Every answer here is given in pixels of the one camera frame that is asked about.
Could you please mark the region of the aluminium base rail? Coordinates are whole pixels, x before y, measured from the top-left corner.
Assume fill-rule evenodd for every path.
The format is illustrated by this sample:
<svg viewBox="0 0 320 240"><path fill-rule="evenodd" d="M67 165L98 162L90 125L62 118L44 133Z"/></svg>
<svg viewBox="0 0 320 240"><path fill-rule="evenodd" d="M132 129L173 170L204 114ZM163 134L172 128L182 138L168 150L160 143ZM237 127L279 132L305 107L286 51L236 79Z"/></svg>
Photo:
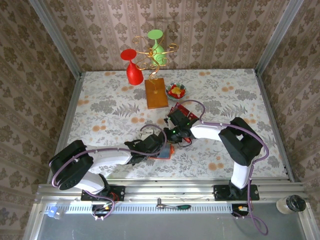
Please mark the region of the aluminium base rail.
<svg viewBox="0 0 320 240"><path fill-rule="evenodd" d="M110 185L124 186L126 203L156 203L158 198L167 203L212 203L214 186L228 184L227 179L214 178L115 178ZM289 195L309 199L300 182L287 179L253 179L262 203L273 203ZM71 203L81 199L77 188L59 190L50 184L41 184L35 195L35 203Z"/></svg>

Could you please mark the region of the glass candy bowl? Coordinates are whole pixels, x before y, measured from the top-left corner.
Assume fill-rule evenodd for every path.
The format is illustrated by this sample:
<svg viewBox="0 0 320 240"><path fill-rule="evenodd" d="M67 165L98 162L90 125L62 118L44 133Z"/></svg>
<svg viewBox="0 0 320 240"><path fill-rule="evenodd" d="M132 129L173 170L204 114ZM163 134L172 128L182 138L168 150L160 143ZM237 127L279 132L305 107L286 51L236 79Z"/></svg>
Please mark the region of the glass candy bowl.
<svg viewBox="0 0 320 240"><path fill-rule="evenodd" d="M174 87L179 87L181 89L181 94L179 97L172 98L168 96L168 91L172 91ZM167 97L171 100L181 100L186 95L187 89L182 83L170 83L168 86L165 87L165 93Z"/></svg>

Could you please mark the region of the red wine glass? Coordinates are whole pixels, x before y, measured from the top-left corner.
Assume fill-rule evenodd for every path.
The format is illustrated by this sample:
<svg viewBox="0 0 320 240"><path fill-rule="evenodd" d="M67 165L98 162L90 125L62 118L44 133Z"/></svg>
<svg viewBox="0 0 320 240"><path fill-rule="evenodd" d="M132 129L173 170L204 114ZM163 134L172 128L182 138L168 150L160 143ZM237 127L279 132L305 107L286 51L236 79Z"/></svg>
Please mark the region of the red wine glass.
<svg viewBox="0 0 320 240"><path fill-rule="evenodd" d="M126 75L128 78L128 83L133 86L140 85L144 80L142 71L138 69L135 63L133 63L133 59L136 56L137 52L132 48L125 49L120 54L122 60L129 62L126 69Z"/></svg>

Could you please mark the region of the floral tablecloth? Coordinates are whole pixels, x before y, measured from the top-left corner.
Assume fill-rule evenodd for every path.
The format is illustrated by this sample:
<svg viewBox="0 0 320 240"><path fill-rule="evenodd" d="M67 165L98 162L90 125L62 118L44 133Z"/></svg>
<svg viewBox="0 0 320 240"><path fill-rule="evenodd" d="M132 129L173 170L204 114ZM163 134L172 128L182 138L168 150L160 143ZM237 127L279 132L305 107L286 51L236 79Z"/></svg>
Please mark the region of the floral tablecloth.
<svg viewBox="0 0 320 240"><path fill-rule="evenodd" d="M269 156L255 164L254 178L286 179L268 113L252 69L161 70L167 85L186 87L184 106L205 122L229 123L244 119L262 138ZM68 141L91 146L115 146L140 138L140 128L161 128L168 107L148 109L143 84L132 86L125 71L87 72L77 102ZM136 165L92 168L107 178L230 178L234 162L224 145L211 139L174 146L171 159L148 159Z"/></svg>

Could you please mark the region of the glass jar dark lid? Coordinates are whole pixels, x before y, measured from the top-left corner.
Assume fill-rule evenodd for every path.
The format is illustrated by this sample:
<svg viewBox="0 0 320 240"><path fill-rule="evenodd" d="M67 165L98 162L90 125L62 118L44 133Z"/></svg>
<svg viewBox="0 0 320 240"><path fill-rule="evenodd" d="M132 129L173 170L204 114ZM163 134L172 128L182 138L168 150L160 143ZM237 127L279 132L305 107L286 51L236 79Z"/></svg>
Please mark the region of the glass jar dark lid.
<svg viewBox="0 0 320 240"><path fill-rule="evenodd" d="M276 202L277 210L284 215L303 212L306 207L306 201L296 194L286 196Z"/></svg>

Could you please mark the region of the aluminium side rail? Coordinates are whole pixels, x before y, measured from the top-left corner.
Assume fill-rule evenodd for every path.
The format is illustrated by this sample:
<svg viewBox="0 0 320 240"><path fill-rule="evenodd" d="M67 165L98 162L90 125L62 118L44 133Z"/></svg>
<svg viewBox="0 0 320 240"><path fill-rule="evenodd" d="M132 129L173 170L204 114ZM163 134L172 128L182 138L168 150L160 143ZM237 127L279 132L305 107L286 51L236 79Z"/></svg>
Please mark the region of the aluminium side rail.
<svg viewBox="0 0 320 240"><path fill-rule="evenodd" d="M82 72L79 78L75 82L75 86L72 92L72 96L70 98L69 106L65 115L64 123L61 129L57 147L54 152L54 156L68 145L68 139L69 139L74 115L76 112L78 100L82 91L85 76L86 76L86 72Z"/></svg>
<svg viewBox="0 0 320 240"><path fill-rule="evenodd" d="M255 69L254 69L254 73L255 73L255 76L256 76L256 79L257 79L257 83L258 83L258 86L259 86L259 89L260 89L260 93L261 93L265 108L266 108L266 112L267 112L268 117L269 117L270 125L271 125L272 131L273 131L273 134L274 134L274 138L275 138L275 141L276 141L276 144L277 144L277 147L278 147L279 155L281 156L282 163L283 163L284 168L286 170L287 178L288 178L288 180L290 182L295 183L297 180L296 180L296 178L295 178L295 176L293 174L290 162L288 160L288 157L287 157L287 154L286 154L286 150L285 150L282 138L281 138L281 134L280 134L280 131L278 129L277 122L276 122L276 119L275 119L275 115L273 113L273 109L272 109L272 106L270 104L270 101L269 101L269 98L268 98L268 95L267 95L267 91L265 89L262 77L261 77L260 73Z"/></svg>

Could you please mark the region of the green wine glass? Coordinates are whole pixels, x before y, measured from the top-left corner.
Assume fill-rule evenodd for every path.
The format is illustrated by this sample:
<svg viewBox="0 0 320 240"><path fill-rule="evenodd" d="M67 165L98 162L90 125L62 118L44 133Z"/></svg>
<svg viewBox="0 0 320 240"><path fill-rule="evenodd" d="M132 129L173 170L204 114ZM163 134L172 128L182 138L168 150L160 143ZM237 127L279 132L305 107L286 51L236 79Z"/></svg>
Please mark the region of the green wine glass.
<svg viewBox="0 0 320 240"><path fill-rule="evenodd" d="M147 33L148 38L154 40L154 45L152 47L152 61L155 65L167 64L167 59L165 59L166 55L164 54L165 50L160 44L163 35L164 33L160 29L153 29Z"/></svg>

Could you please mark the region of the grey metal base plate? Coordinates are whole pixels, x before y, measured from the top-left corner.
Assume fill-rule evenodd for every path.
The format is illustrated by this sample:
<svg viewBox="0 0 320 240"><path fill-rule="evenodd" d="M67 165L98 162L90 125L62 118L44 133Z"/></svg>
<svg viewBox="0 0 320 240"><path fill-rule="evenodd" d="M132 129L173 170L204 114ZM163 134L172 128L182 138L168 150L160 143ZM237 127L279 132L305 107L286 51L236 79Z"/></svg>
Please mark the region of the grey metal base plate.
<svg viewBox="0 0 320 240"><path fill-rule="evenodd" d="M320 232L298 215L260 211L268 227L264 236L251 219L229 214L113 214L97 220L89 214L44 216L26 229L23 240L320 240Z"/></svg>

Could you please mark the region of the aluminium frame post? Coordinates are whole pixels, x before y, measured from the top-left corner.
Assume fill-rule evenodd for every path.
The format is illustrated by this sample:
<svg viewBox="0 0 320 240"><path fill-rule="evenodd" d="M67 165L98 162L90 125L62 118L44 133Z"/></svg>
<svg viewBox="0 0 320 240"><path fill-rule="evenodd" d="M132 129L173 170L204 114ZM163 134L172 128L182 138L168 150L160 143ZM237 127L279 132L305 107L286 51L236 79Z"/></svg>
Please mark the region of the aluminium frame post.
<svg viewBox="0 0 320 240"><path fill-rule="evenodd" d="M290 0L282 14L269 42L267 43L265 50L259 59L255 72L257 75L262 75L266 67L268 66L270 60L275 54L277 48L279 47L281 41L283 40L286 32L288 31L291 23L293 22L295 16L297 15L299 9L301 8L304 0Z"/></svg>
<svg viewBox="0 0 320 240"><path fill-rule="evenodd" d="M50 35L52 41L56 45L70 72L74 78L78 80L81 77L82 71L72 54L71 48L68 46L67 41L63 37L63 31L59 29L59 26L54 20L53 15L50 13L45 1L29 0L29 2L44 25L46 31Z"/></svg>

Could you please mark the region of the blue plug connector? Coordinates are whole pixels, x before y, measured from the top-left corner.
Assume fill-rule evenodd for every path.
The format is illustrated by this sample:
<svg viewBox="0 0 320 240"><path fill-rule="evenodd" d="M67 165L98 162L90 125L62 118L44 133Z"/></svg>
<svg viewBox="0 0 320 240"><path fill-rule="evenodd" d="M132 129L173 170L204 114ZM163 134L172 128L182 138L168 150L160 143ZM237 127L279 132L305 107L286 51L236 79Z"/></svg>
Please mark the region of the blue plug connector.
<svg viewBox="0 0 320 240"><path fill-rule="evenodd" d="M47 212L49 218L60 220L64 215L64 211L58 206L51 206Z"/></svg>

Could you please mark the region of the black bracket with yellow connector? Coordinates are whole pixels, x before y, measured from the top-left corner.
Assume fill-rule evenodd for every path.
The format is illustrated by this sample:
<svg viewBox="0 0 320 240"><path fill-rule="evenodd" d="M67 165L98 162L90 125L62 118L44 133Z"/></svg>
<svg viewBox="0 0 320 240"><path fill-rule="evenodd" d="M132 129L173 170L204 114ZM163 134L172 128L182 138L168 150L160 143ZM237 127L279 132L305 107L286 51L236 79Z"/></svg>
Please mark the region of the black bracket with yellow connector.
<svg viewBox="0 0 320 240"><path fill-rule="evenodd" d="M232 204L232 215L238 218L246 218L249 215L248 204Z"/></svg>
<svg viewBox="0 0 320 240"><path fill-rule="evenodd" d="M105 204L93 204L91 206L91 215L97 219L107 218L114 210L114 205L112 203Z"/></svg>

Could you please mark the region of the orange felt card holder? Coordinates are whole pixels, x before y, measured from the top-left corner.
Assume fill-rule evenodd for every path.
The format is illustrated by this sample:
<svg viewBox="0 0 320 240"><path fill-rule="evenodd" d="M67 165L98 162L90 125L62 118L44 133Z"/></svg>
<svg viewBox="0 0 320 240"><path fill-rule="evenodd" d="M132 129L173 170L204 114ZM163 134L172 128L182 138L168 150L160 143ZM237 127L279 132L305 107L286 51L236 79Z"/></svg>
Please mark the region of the orange felt card holder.
<svg viewBox="0 0 320 240"><path fill-rule="evenodd" d="M151 157L151 159L157 160L170 160L172 155L175 153L175 148L171 143L167 143L165 148L156 157Z"/></svg>

